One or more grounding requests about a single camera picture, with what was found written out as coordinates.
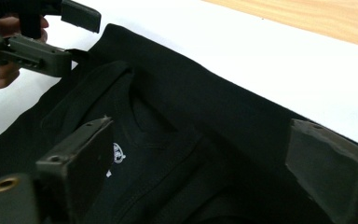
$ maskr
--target black fabric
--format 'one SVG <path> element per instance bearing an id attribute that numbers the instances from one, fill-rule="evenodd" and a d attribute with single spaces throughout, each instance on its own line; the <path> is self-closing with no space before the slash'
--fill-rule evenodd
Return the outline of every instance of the black fabric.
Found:
<path id="1" fill-rule="evenodd" d="M 108 116 L 125 157 L 86 223 L 331 223 L 285 167 L 304 118 L 113 24 L 89 55 L 0 135 L 0 176 Z"/>

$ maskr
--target person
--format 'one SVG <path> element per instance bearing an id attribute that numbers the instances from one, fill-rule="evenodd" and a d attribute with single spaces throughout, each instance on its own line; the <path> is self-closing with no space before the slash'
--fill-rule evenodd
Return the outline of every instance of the person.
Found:
<path id="1" fill-rule="evenodd" d="M 40 17 L 40 27 L 42 29 L 42 37 L 39 40 L 46 43 L 48 33 L 45 29 L 48 28 L 48 21 L 44 17 Z M 20 32 L 20 21 L 17 15 L 9 14 L 0 19 L 0 35 L 2 37 L 10 37 Z M 20 67 L 14 63 L 0 66 L 0 89 L 10 85 L 20 75 L 19 69 Z"/>

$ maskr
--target wooden surface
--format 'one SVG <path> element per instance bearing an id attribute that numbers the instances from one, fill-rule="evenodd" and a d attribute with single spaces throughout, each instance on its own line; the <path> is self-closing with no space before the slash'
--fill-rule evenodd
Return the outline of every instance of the wooden surface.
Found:
<path id="1" fill-rule="evenodd" d="M 358 0 L 204 0 L 358 44 Z"/>

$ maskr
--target white surface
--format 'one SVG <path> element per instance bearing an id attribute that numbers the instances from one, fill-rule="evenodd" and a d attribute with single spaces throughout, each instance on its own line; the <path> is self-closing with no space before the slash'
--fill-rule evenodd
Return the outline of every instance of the white surface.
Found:
<path id="1" fill-rule="evenodd" d="M 107 23 L 122 25 L 358 142 L 356 45 L 195 0 L 77 2 L 102 13 L 102 31 L 48 17 L 49 44 L 89 49 Z M 22 71 L 1 90 L 0 133 L 56 81 Z"/>

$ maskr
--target printed graphic on shirt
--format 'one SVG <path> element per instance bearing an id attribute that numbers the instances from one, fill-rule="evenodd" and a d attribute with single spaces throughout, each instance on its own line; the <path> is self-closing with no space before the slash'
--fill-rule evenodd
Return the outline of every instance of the printed graphic on shirt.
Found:
<path id="1" fill-rule="evenodd" d="M 126 155 L 124 155 L 123 150 L 121 147 L 117 144 L 113 144 L 113 162 L 115 163 L 121 163 L 124 159 L 126 159 Z M 112 173 L 110 170 L 107 171 L 106 177 L 111 176 Z"/>

